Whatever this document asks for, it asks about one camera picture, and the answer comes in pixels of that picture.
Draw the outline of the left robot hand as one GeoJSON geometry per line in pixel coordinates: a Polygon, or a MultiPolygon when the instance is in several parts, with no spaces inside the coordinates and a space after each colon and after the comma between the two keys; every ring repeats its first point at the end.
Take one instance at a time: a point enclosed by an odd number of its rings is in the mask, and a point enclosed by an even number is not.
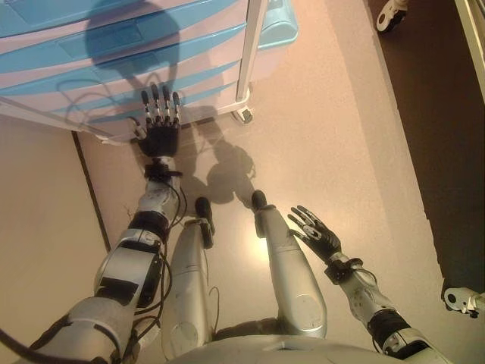
{"type": "Polygon", "coordinates": [[[155,83],[150,90],[152,97],[145,90],[141,92],[145,123],[129,117],[136,142],[149,158],[174,157],[179,144],[180,97],[166,86],[159,90],[155,83]]]}

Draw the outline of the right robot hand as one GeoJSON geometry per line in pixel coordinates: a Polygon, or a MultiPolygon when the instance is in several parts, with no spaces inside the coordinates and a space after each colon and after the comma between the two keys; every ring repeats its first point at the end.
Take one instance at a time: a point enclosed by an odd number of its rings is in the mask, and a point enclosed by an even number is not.
{"type": "Polygon", "coordinates": [[[290,233],[301,240],[326,265],[329,265],[334,254],[342,252],[337,235],[306,207],[292,207],[291,214],[287,217],[299,228],[298,231],[290,229],[290,233]]]}

